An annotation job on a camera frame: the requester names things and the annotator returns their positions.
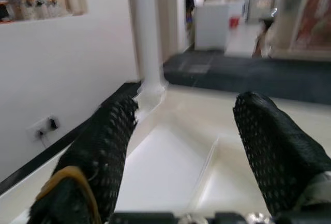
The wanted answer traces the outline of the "red food poster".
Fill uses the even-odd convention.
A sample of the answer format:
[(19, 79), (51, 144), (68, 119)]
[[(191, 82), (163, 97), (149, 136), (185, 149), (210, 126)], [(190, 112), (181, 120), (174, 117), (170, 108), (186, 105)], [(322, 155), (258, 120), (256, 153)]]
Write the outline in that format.
[(331, 0), (302, 0), (290, 49), (331, 52)]

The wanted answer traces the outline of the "person leg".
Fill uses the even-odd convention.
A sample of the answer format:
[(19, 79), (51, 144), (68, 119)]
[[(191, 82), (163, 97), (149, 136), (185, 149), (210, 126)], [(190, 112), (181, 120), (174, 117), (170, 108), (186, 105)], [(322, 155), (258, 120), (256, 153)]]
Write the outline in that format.
[(265, 24), (261, 25), (261, 29), (255, 39), (255, 47), (252, 53), (254, 58), (270, 58), (270, 44), (268, 27)]

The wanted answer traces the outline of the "clear storage box orange lid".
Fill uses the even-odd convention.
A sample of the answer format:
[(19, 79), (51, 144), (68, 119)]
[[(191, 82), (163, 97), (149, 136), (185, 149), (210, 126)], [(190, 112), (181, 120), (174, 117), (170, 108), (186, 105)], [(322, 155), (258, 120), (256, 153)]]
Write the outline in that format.
[(331, 61), (331, 52), (291, 50), (292, 34), (302, 0), (279, 0), (277, 14), (269, 33), (270, 57)]

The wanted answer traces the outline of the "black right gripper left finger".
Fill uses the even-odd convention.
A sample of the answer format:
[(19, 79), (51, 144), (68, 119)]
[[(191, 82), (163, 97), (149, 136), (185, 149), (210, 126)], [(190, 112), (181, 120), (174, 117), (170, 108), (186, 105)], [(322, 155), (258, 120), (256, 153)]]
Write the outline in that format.
[[(137, 125), (137, 109), (138, 103), (128, 95), (100, 106), (60, 156), (51, 174), (67, 166), (79, 167), (95, 196), (103, 224), (116, 207), (128, 144)], [(71, 178), (62, 180), (29, 209), (28, 224), (92, 224), (92, 221), (85, 194)]]

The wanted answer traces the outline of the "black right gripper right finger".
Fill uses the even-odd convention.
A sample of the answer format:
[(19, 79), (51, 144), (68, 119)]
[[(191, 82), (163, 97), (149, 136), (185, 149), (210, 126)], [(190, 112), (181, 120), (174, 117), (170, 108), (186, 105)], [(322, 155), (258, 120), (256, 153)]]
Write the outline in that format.
[(239, 94), (233, 114), (269, 212), (331, 205), (331, 158), (317, 141), (255, 92)]

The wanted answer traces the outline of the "yellow rubber band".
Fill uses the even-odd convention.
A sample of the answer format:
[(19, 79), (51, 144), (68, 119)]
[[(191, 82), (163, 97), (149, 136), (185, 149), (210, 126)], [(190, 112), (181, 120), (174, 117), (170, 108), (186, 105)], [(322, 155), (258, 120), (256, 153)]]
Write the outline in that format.
[(35, 198), (35, 203), (39, 202), (42, 198), (48, 195), (51, 190), (53, 190), (62, 180), (66, 178), (71, 178), (76, 181), (82, 192), (85, 194), (86, 202), (93, 220), (92, 224), (103, 224), (98, 211), (98, 205), (95, 196), (84, 173), (80, 170), (79, 167), (67, 166), (54, 173), (41, 188), (40, 193)]

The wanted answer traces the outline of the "white chest freezer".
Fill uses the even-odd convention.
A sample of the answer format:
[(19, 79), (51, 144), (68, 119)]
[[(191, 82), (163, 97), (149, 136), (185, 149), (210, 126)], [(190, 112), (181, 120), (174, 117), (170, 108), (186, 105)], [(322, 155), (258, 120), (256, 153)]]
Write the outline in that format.
[(195, 50), (225, 50), (229, 32), (229, 5), (207, 2), (195, 9)]

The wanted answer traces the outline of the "white plastic table leg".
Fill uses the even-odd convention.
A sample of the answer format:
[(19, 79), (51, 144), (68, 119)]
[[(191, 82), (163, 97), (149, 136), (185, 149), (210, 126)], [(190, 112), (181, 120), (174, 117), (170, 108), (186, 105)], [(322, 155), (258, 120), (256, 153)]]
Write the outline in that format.
[(141, 81), (140, 95), (160, 100), (167, 84), (162, 69), (162, 50), (157, 0), (129, 0), (136, 57)]

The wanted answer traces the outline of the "white plastic table top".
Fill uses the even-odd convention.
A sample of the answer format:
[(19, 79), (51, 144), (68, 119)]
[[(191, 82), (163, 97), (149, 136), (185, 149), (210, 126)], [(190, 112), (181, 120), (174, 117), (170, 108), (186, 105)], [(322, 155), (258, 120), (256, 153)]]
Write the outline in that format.
[[(116, 207), (106, 224), (331, 224), (330, 204), (268, 211), (235, 123), (238, 93), (170, 87), (160, 100), (129, 93), (117, 97), (121, 95), (138, 103), (137, 125)], [(331, 106), (261, 95), (331, 158)], [(108, 103), (91, 113), (84, 128)], [(0, 224), (28, 224), (36, 196), (77, 136), (0, 195)]]

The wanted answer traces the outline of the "black table cloth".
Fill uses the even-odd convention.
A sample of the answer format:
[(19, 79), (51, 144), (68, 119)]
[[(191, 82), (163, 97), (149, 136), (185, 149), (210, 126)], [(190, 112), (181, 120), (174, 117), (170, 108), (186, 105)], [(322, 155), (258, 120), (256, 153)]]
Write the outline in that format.
[[(163, 69), (171, 88), (257, 91), (331, 106), (331, 61), (187, 51), (171, 56)], [(0, 195), (67, 146), (98, 105), (119, 94), (135, 96), (140, 85), (131, 56), (0, 58)], [(49, 115), (58, 118), (59, 129), (31, 141), (26, 129)]]

